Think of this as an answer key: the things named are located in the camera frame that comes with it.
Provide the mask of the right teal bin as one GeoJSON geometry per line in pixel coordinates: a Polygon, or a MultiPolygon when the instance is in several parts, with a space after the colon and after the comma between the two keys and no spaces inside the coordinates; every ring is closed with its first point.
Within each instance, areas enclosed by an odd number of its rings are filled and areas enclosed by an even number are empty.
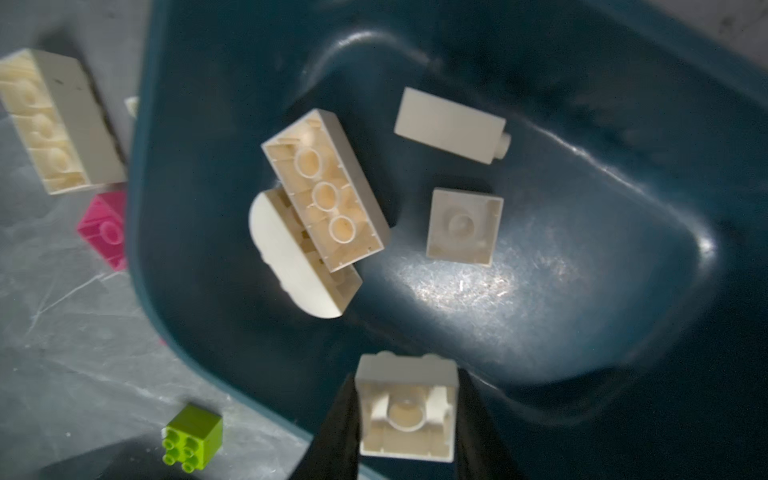
{"type": "Polygon", "coordinates": [[[136,293],[321,475],[763,479],[767,74],[643,1],[157,1],[136,293]]]}

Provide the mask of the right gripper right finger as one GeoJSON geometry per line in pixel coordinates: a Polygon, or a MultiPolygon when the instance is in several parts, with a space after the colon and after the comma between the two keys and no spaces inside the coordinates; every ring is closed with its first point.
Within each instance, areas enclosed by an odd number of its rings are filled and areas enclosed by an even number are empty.
{"type": "Polygon", "coordinates": [[[499,436],[469,373],[458,370],[457,479],[520,480],[525,475],[499,436]]]}

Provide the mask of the cream long lego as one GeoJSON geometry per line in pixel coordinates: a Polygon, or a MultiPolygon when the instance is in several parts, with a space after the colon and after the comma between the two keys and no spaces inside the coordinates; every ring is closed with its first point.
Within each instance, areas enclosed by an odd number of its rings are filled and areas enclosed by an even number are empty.
{"type": "Polygon", "coordinates": [[[353,266],[328,269],[283,188],[255,197],[248,226],[262,260],[297,307],[321,319],[343,315],[362,278],[353,266]]]}
{"type": "Polygon", "coordinates": [[[334,113],[313,109],[261,148],[329,271],[385,249],[390,227],[334,113]]]}

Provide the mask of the pink lego lower right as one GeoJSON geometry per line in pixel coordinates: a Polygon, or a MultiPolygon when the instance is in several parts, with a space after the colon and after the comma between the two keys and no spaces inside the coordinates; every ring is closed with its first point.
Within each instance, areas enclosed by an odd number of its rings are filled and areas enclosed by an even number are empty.
{"type": "Polygon", "coordinates": [[[97,194],[88,205],[76,231],[114,270],[127,268],[125,254],[125,206],[127,194],[111,191],[97,194]]]}

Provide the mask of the cream long lego outside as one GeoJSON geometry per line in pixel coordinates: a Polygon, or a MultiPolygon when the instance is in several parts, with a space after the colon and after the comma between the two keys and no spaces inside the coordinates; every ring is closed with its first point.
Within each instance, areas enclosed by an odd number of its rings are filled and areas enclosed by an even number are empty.
{"type": "Polygon", "coordinates": [[[35,49],[3,57],[1,102],[48,194],[127,180],[104,112],[77,59],[35,49]]]}

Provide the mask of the cream lego pile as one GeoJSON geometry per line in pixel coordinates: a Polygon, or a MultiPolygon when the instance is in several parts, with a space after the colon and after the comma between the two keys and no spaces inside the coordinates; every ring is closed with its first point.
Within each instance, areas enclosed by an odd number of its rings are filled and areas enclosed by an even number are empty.
{"type": "Polygon", "coordinates": [[[426,255],[435,260],[491,266],[504,199],[449,188],[435,188],[426,255]]]}
{"type": "Polygon", "coordinates": [[[459,393],[455,361],[434,354],[364,354],[354,382],[361,455],[454,461],[459,393]]]}

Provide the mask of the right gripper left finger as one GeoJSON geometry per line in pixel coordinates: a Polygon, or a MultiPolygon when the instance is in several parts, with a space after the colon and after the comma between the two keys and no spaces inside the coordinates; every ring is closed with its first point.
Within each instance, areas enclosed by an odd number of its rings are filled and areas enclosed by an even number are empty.
{"type": "Polygon", "coordinates": [[[290,480],[356,480],[359,475],[360,405],[349,374],[290,480]]]}

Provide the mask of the green small lego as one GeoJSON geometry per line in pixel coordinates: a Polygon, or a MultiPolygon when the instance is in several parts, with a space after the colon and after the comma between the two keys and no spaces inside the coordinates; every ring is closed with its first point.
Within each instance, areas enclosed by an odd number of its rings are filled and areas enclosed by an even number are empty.
{"type": "Polygon", "coordinates": [[[206,468],[223,443],[223,417],[187,404],[161,431],[162,461],[192,474],[206,468]]]}

